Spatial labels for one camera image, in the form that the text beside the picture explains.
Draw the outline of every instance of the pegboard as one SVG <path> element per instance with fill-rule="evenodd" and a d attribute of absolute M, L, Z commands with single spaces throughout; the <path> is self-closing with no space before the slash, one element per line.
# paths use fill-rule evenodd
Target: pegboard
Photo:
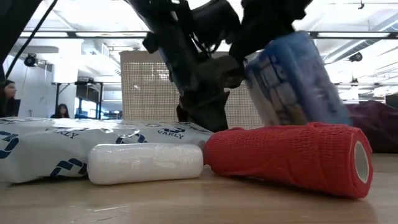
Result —
<path fill-rule="evenodd" d="M 169 71 L 158 53 L 121 52 L 123 118 L 125 120 L 176 121 L 179 94 L 169 81 Z M 229 90 L 225 110 L 230 128 L 262 126 L 244 83 Z"/>

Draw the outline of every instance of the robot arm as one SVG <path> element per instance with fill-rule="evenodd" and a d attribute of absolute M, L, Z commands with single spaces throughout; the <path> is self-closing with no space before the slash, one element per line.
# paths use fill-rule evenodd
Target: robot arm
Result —
<path fill-rule="evenodd" d="M 159 50 L 180 93 L 178 119 L 217 132 L 228 129 L 224 89 L 244 80 L 245 57 L 294 32 L 293 21 L 312 0 L 242 0 L 242 23 L 226 0 L 193 10 L 187 0 L 125 1 L 151 30 L 143 45 L 149 53 Z M 229 54 L 212 58 L 224 40 L 232 44 Z"/>

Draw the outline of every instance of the desk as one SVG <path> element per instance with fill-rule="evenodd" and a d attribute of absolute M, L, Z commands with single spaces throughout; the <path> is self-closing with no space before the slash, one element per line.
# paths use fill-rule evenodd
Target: desk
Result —
<path fill-rule="evenodd" d="M 0 190 L 0 223 L 395 224 L 398 156 L 374 155 L 370 195 L 359 201 L 274 184 L 199 179 L 101 187 L 87 180 L 35 182 Z"/>

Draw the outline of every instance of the person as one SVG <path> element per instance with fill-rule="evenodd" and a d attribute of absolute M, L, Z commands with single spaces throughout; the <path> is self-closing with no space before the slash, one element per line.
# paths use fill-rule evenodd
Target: person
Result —
<path fill-rule="evenodd" d="M 68 107 L 61 103 L 57 107 L 57 112 L 51 116 L 51 118 L 69 118 Z"/>
<path fill-rule="evenodd" d="M 6 80 L 0 84 L 0 118 L 16 116 L 14 99 L 16 93 L 15 82 Z"/>

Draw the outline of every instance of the white gauze roll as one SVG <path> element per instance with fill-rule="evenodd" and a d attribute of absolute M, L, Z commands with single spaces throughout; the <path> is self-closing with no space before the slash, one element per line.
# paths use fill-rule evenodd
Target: white gauze roll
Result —
<path fill-rule="evenodd" d="M 193 144 L 100 144 L 88 155 L 88 177 L 111 185 L 191 179 L 203 170 L 203 153 Z"/>

